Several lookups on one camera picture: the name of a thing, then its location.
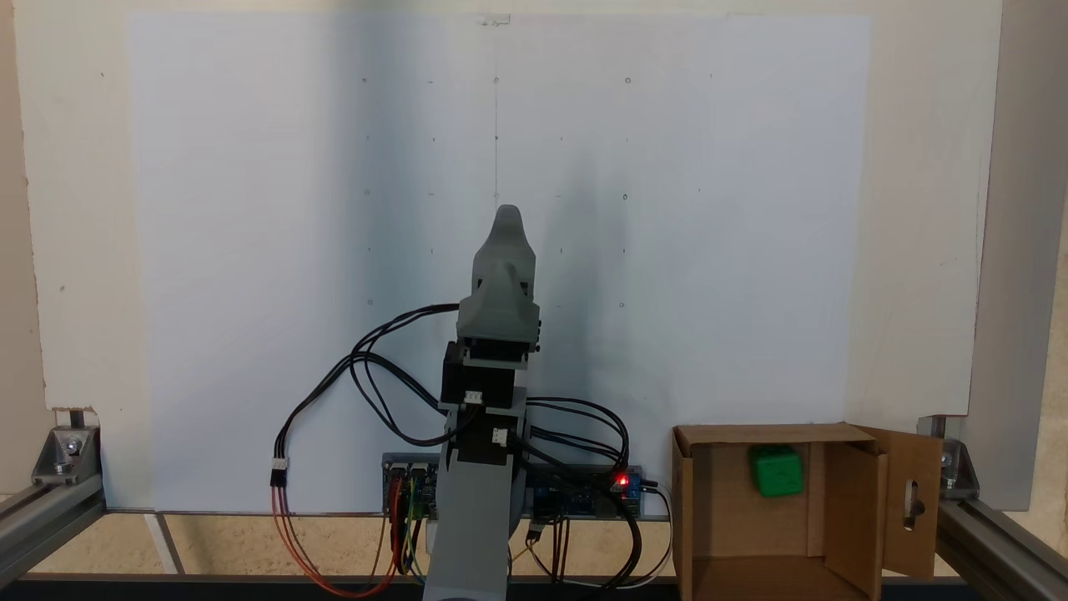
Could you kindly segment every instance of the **robotic arm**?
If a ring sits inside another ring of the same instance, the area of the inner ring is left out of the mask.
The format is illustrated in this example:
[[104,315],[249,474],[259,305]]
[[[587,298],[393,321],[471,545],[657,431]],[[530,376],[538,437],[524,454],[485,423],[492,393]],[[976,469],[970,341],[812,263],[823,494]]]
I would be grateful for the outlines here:
[[519,525],[527,480],[507,448],[509,433],[525,439],[527,390],[515,385],[516,371],[538,350],[541,326],[534,263],[519,209],[499,207],[474,256],[456,342],[445,350],[439,407],[447,411],[446,431],[461,412],[477,413],[441,450],[440,522],[425,601],[505,598],[508,539]]

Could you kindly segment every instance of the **black cable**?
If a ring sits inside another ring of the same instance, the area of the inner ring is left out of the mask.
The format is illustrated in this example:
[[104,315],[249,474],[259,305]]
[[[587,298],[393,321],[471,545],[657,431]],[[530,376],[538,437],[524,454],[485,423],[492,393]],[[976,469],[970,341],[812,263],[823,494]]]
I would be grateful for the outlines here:
[[[457,305],[457,304],[430,305],[428,307],[423,307],[422,310],[415,310],[414,312],[409,312],[407,314],[404,314],[404,315],[402,315],[402,316],[399,316],[397,318],[394,318],[392,321],[390,321],[390,322],[388,322],[386,325],[382,325],[382,326],[378,327],[377,329],[371,331],[370,334],[367,334],[366,336],[364,336],[359,343],[356,344],[356,347],[352,348],[352,353],[351,354],[356,355],[360,351],[360,348],[362,346],[364,346],[364,345],[366,345],[366,347],[367,347],[366,351],[370,353],[371,350],[375,347],[375,344],[378,343],[378,341],[380,341],[382,336],[386,336],[387,334],[389,334],[391,332],[395,332],[397,330],[400,330],[402,328],[405,328],[405,327],[407,327],[407,326],[409,326],[409,325],[411,325],[411,323],[413,323],[415,321],[419,321],[419,320],[421,320],[421,319],[423,319],[423,318],[425,318],[427,316],[434,316],[434,315],[438,315],[438,314],[446,314],[446,313],[451,313],[451,312],[456,312],[458,310],[459,310],[459,305]],[[374,404],[371,401],[371,397],[367,396],[366,392],[363,390],[363,386],[360,385],[360,379],[356,377],[356,370],[354,369],[354,367],[355,367],[355,364],[350,364],[349,365],[349,375],[352,377],[352,382],[356,383],[356,388],[359,389],[360,394],[363,395],[363,398],[366,399],[367,404],[370,404],[372,407],[374,407]],[[375,392],[375,396],[378,398],[378,402],[381,405],[382,410],[384,410],[386,415],[389,416],[389,422],[393,425],[394,433],[396,433],[402,439],[405,439],[405,437],[400,434],[399,429],[397,429],[396,422],[393,420],[393,415],[390,413],[390,408],[389,408],[389,406],[386,405],[386,400],[382,399],[382,394],[378,391],[378,385],[375,383],[374,377],[371,376],[371,366],[368,366],[368,365],[365,364],[364,365],[364,371],[367,375],[367,382],[371,383],[371,389]]]
[[552,523],[552,572],[549,573],[549,583],[556,584],[560,582],[556,575],[557,570],[560,570],[560,542],[561,542],[561,531],[560,520]]
[[[592,420],[596,420],[596,421],[598,421],[598,422],[600,422],[602,424],[608,425],[609,428],[612,428],[613,430],[615,430],[616,434],[618,434],[619,438],[623,440],[623,448],[621,450],[623,452],[622,455],[623,455],[623,459],[624,459],[624,462],[623,462],[624,465],[626,465],[627,462],[629,461],[629,459],[630,459],[630,434],[627,432],[627,425],[624,424],[622,420],[619,420],[618,415],[616,415],[615,413],[613,413],[609,409],[604,408],[603,406],[599,406],[597,404],[585,401],[585,400],[582,400],[582,399],[572,399],[572,398],[569,398],[569,397],[529,397],[527,399],[527,401],[528,401],[527,402],[528,407],[541,407],[541,408],[547,408],[547,409],[552,409],[554,411],[562,411],[562,412],[565,412],[565,413],[572,413],[572,414],[578,414],[578,415],[584,415],[586,417],[590,417]],[[547,405],[547,404],[574,404],[574,405],[579,405],[579,406],[587,407],[587,408],[591,408],[591,409],[595,409],[595,410],[601,412],[602,414],[604,414],[609,420],[611,420],[612,423],[615,424],[615,426],[613,426],[612,424],[610,424],[608,421],[606,421],[606,420],[603,420],[603,418],[601,418],[599,416],[593,415],[591,413],[587,413],[587,412],[582,412],[580,410],[575,410],[575,409],[570,409],[570,408],[562,408],[562,407],[559,407],[559,406]]]
[[552,457],[552,456],[550,456],[550,455],[548,455],[548,454],[546,454],[546,453],[544,453],[544,452],[541,452],[539,449],[537,449],[536,447],[531,446],[527,442],[524,442],[521,439],[519,439],[518,437],[516,437],[514,433],[509,436],[509,438],[508,438],[508,444],[514,449],[520,452],[520,453],[516,454],[517,462],[520,465],[523,465],[528,471],[533,472],[535,474],[538,474],[543,478],[547,478],[547,479],[550,479],[550,480],[555,480],[555,481],[561,483],[561,484],[566,483],[566,480],[562,476],[557,476],[555,474],[550,474],[550,473],[541,470],[540,468],[538,468],[536,464],[531,463],[529,460],[527,460],[525,458],[522,457],[523,453],[530,454],[530,455],[532,455],[532,456],[534,456],[534,457],[536,457],[536,458],[538,458],[538,459],[547,462],[548,464],[550,464],[550,465],[552,465],[552,466],[561,470],[563,473],[567,474],[571,479],[574,479],[574,480],[576,480],[578,483],[582,483],[583,485],[585,485],[586,489],[588,489],[588,488],[592,487],[594,490],[596,490],[602,496],[604,496],[606,499],[608,499],[609,501],[611,501],[612,504],[616,507],[616,511],[626,519],[627,525],[630,528],[630,533],[631,533],[630,556],[627,558],[627,562],[623,566],[623,568],[614,576],[612,576],[608,582],[606,582],[603,585],[601,585],[600,588],[594,590],[593,592],[591,592],[590,595],[583,597],[582,599],[583,600],[588,600],[588,599],[597,598],[597,597],[603,595],[604,592],[613,590],[616,587],[618,587],[619,585],[622,585],[624,583],[624,581],[626,581],[626,579],[634,571],[634,568],[638,566],[638,562],[641,559],[641,556],[642,556],[642,533],[641,533],[641,531],[638,527],[638,521],[630,513],[630,511],[628,510],[627,506],[624,505],[624,503],[619,499],[619,496],[617,494],[613,494],[611,492],[611,490],[609,490],[609,488],[606,487],[603,484],[601,484],[598,479],[592,478],[588,474],[582,474],[582,473],[574,470],[572,468],[570,468],[569,465],[565,464],[564,462],[555,459],[554,457]]
[[[520,456],[516,456],[516,458],[518,460],[517,462],[520,465],[522,465],[528,472],[531,472],[531,473],[534,473],[534,474],[538,474],[543,478],[547,478],[547,479],[557,479],[555,474],[550,474],[548,472],[541,471],[536,464],[527,461],[525,459],[521,458]],[[557,488],[563,488],[564,483],[565,483],[564,480],[557,479]],[[588,485],[585,488],[583,488],[583,490],[587,491],[588,490]],[[627,563],[624,564],[623,568],[621,568],[619,571],[616,572],[615,575],[613,575],[611,579],[609,579],[607,582],[604,582],[602,585],[600,585],[600,588],[598,588],[598,589],[594,590],[593,592],[591,592],[591,594],[588,594],[588,595],[580,598],[579,601],[590,601],[592,599],[596,599],[596,598],[602,596],[606,592],[614,590],[616,587],[618,587],[618,586],[621,586],[623,584],[623,581],[625,581],[627,579],[627,576],[630,575],[634,571],[634,568],[638,566],[638,560],[641,557],[641,544],[642,544],[642,538],[641,537],[642,537],[642,535],[641,535],[641,532],[638,531],[638,523],[634,521],[633,516],[630,516],[629,512],[628,512],[626,515],[626,517],[627,517],[627,525],[630,526],[630,534],[631,534],[631,541],[632,541],[631,542],[630,556],[627,558]],[[536,554],[531,553],[531,556],[534,557],[534,560],[537,563],[537,565],[541,569],[541,571],[544,571],[545,573],[551,574],[549,568],[547,568],[540,562],[540,559],[537,557]]]
[[[590,439],[583,439],[581,437],[575,437],[572,434],[566,434],[564,432],[554,432],[552,430],[545,430],[543,428],[538,428],[537,426],[531,427],[531,438],[540,439],[543,441],[556,443],[559,445],[584,450],[586,453],[592,453],[594,455],[599,455],[601,457],[611,459],[612,460],[611,474],[613,475],[626,469],[626,465],[623,465],[622,452],[614,449],[611,446],[606,445],[604,443],[599,443],[597,441],[592,441]],[[588,445],[578,444],[575,441],[588,443]]]
[[560,558],[560,575],[556,578],[556,582],[563,583],[564,576],[567,575],[567,548],[571,545],[571,520],[564,518],[564,549],[561,552]]
[[[595,415],[593,413],[586,412],[586,411],[571,409],[571,408],[566,408],[566,407],[560,407],[559,405],[552,405],[552,404],[574,404],[574,405],[579,405],[579,406],[592,408],[592,409],[597,410],[600,413],[602,413],[608,420],[606,420],[604,417],[601,417],[599,415]],[[552,411],[560,411],[560,412],[564,412],[564,413],[570,413],[570,414],[574,414],[574,415],[581,415],[581,416],[588,417],[591,420],[600,422],[601,424],[604,424],[606,426],[608,426],[609,428],[611,428],[612,430],[614,430],[616,434],[619,436],[619,440],[621,440],[621,443],[622,443],[621,444],[621,448],[619,448],[619,457],[615,460],[615,464],[613,465],[612,473],[615,474],[615,473],[618,473],[618,472],[621,472],[623,470],[626,470],[626,468],[627,468],[627,465],[629,463],[629,460],[630,460],[630,433],[627,431],[627,426],[623,423],[622,420],[619,420],[619,416],[616,415],[615,413],[613,413],[612,411],[610,411],[609,409],[604,408],[603,406],[599,406],[597,404],[591,402],[591,401],[585,401],[585,400],[582,400],[582,399],[572,399],[572,398],[569,398],[569,397],[529,397],[527,399],[527,407],[544,408],[544,409],[549,409],[549,410],[552,410]],[[560,438],[570,438],[572,440],[578,440],[578,438],[575,438],[575,437],[571,437],[571,436],[568,436],[568,434],[563,434],[562,436],[562,433],[560,433],[560,432],[551,432],[550,434],[551,436],[556,436],[556,437],[560,437]],[[588,439],[583,439],[582,442],[594,443],[594,441],[590,441]],[[596,453],[596,452],[593,452],[592,449],[583,449],[583,450],[590,450],[591,453]]]
[[[642,492],[656,493],[657,496],[659,496],[664,502],[664,505],[668,505],[669,503],[671,503],[670,501],[668,501],[668,497],[664,496],[664,493],[660,492],[659,489],[656,489],[654,487],[642,487]],[[653,566],[653,569],[649,570],[648,573],[646,573],[644,576],[640,576],[640,578],[634,579],[631,582],[628,582],[626,584],[626,586],[633,586],[635,584],[640,584],[640,583],[645,582],[645,581],[647,581],[647,580],[649,580],[651,578],[655,578],[655,575],[660,572],[661,566],[663,566],[668,562],[668,559],[671,557],[671,551],[672,551],[672,549],[671,549],[671,547],[669,547],[664,551],[664,554],[660,557],[660,560],[657,562],[657,565]]]
[[[420,310],[415,310],[415,311],[403,314],[403,315],[398,316],[397,318],[394,318],[393,320],[391,320],[391,321],[389,321],[389,322],[387,322],[387,323],[384,323],[384,325],[382,325],[382,326],[380,326],[380,327],[372,330],[370,333],[367,333],[363,338],[360,339],[359,343],[357,343],[356,347],[352,348],[352,351],[347,357],[345,357],[340,362],[337,362],[337,364],[335,364],[330,369],[330,371],[327,373],[327,376],[315,386],[315,389],[312,390],[311,394],[309,394],[308,397],[304,398],[304,400],[301,401],[300,405],[297,406],[297,408],[293,411],[293,413],[289,414],[289,417],[285,421],[285,424],[282,426],[282,429],[279,431],[278,437],[274,439],[274,458],[276,459],[283,459],[283,458],[285,458],[286,439],[288,437],[289,429],[293,426],[293,422],[296,420],[297,415],[299,415],[300,412],[302,412],[310,405],[312,405],[316,399],[318,399],[320,396],[323,396],[323,394],[334,382],[336,382],[337,379],[341,378],[341,376],[343,374],[345,374],[346,370],[349,371],[350,376],[352,377],[352,381],[356,383],[357,390],[359,390],[361,396],[364,398],[364,400],[367,402],[367,405],[371,406],[371,409],[375,412],[375,414],[382,422],[382,424],[384,424],[386,427],[391,432],[393,432],[398,438],[400,438],[402,440],[404,440],[405,442],[407,442],[407,443],[409,443],[411,445],[421,446],[421,447],[436,446],[436,445],[439,445],[441,443],[444,443],[444,442],[451,440],[453,437],[456,436],[457,432],[459,432],[464,428],[468,427],[474,421],[474,418],[475,418],[475,416],[477,414],[477,411],[478,411],[477,409],[475,409],[474,411],[471,411],[471,410],[466,411],[465,414],[461,414],[461,416],[460,416],[460,418],[458,421],[458,424],[456,425],[456,428],[453,429],[453,430],[451,430],[451,431],[449,431],[449,432],[446,432],[446,433],[444,433],[444,434],[442,434],[442,436],[440,436],[440,437],[435,437],[435,438],[425,439],[425,440],[420,440],[420,439],[415,439],[415,438],[409,437],[408,434],[406,434],[405,432],[403,432],[400,430],[400,428],[397,426],[396,421],[393,418],[393,415],[390,413],[389,406],[386,404],[386,400],[382,398],[381,394],[378,392],[377,386],[374,385],[374,380],[372,379],[371,382],[373,384],[373,389],[374,389],[374,391],[376,393],[376,396],[377,396],[377,398],[379,400],[381,409],[379,409],[378,405],[376,405],[371,399],[371,397],[367,395],[366,391],[364,391],[363,386],[360,383],[359,378],[357,378],[357,376],[356,376],[356,370],[355,370],[355,367],[356,367],[357,364],[363,363],[365,365],[367,374],[370,374],[370,371],[371,371],[371,365],[372,364],[377,365],[377,366],[386,369],[386,371],[388,371],[393,377],[397,378],[397,380],[399,380],[409,391],[411,391],[412,393],[415,394],[417,397],[419,397],[420,399],[422,399],[423,402],[425,402],[427,406],[429,406],[435,411],[438,411],[440,413],[440,409],[438,408],[437,399],[435,399],[434,396],[430,395],[430,393],[428,391],[426,391],[425,388],[423,388],[421,384],[419,384],[419,382],[415,381],[414,378],[412,378],[406,371],[404,371],[403,369],[400,369],[398,366],[396,366],[395,364],[393,364],[389,360],[382,358],[381,355],[378,355],[376,353],[371,352],[370,349],[374,345],[374,343],[376,343],[382,336],[384,336],[384,335],[387,335],[387,334],[389,334],[391,332],[396,332],[397,330],[400,330],[402,328],[405,328],[405,327],[407,327],[407,326],[409,326],[409,325],[411,325],[411,323],[413,323],[413,322],[415,322],[415,321],[418,321],[418,320],[420,320],[422,318],[425,318],[427,316],[433,316],[433,315],[438,315],[438,314],[444,314],[444,313],[449,313],[449,312],[455,312],[458,309],[459,309],[459,305],[456,305],[456,304],[430,305],[428,307],[423,307],[423,309],[420,309]],[[274,483],[274,475],[273,475],[273,473],[272,473],[272,483]]]

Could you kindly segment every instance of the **vertical line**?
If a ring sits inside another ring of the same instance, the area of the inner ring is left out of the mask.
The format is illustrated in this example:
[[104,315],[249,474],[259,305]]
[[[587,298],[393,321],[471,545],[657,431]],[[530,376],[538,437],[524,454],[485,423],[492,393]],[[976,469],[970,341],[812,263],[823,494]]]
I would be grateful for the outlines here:
[[497,109],[497,98],[498,98],[497,84],[498,83],[497,82],[498,82],[498,77],[497,77],[497,58],[494,57],[494,59],[493,59],[493,206],[494,206],[494,208],[501,205],[500,192],[497,189],[497,174],[498,174],[498,164],[499,164],[499,160],[498,160],[498,157],[497,157],[497,144],[498,144],[498,136],[497,136],[497,115],[498,115],[498,109]]

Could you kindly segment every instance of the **green cube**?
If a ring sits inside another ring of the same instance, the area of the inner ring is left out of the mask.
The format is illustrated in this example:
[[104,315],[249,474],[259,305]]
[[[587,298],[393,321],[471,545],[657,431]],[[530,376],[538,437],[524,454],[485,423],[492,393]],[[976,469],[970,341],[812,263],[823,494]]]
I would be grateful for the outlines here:
[[786,496],[804,490],[801,456],[789,445],[749,447],[749,470],[760,496]]

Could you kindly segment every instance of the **red wire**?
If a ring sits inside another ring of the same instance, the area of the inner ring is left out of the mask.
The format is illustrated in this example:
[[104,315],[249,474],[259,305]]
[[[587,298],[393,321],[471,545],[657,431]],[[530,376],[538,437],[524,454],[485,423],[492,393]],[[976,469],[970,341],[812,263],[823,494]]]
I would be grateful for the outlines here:
[[[391,502],[390,509],[391,515],[396,516],[397,510],[397,500],[399,494],[397,491],[399,489],[394,486],[390,491]],[[303,547],[300,544],[300,540],[297,538],[296,529],[293,527],[292,513],[289,512],[288,495],[285,489],[271,487],[271,517],[274,520],[274,528],[278,531],[279,537],[285,544],[286,551],[297,563],[297,566],[308,575],[315,584],[319,585],[323,589],[332,592],[339,597],[344,597],[346,599],[364,599],[367,597],[373,597],[382,590],[393,581],[393,576],[396,574],[396,556],[399,550],[398,541],[396,541],[396,536],[392,536],[394,539],[394,544],[392,545],[394,560],[391,563],[390,568],[386,572],[386,576],[379,581],[379,583],[371,590],[365,590],[363,592],[351,592],[348,590],[342,590],[334,585],[332,585],[327,579],[319,573],[318,569],[312,564],[311,558],[304,551]],[[379,545],[378,553],[381,553],[381,545]]]

